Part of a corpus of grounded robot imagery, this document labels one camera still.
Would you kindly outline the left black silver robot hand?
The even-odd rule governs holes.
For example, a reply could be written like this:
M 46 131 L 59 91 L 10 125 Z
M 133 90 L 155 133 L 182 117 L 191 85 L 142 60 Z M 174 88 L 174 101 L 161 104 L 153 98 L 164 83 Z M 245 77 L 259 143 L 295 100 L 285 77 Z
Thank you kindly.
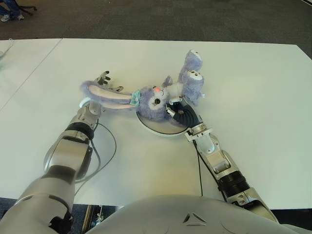
M 94 80 L 94 82 L 96 82 L 97 84 L 103 87 L 106 87 L 107 89 L 110 89 L 116 92 L 121 92 L 124 89 L 124 87 L 123 86 L 113 87 L 112 84 L 109 82 L 111 80 L 111 78 L 108 77 L 109 73 L 110 73 L 109 71 L 104 71 Z

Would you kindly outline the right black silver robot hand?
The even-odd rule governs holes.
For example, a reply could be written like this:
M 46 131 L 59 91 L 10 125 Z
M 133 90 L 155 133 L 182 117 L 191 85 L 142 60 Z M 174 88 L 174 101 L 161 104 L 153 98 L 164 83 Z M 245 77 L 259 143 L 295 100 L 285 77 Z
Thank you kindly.
M 172 98 L 166 103 L 166 113 L 180 125 L 193 128 L 203 123 L 186 97 Z

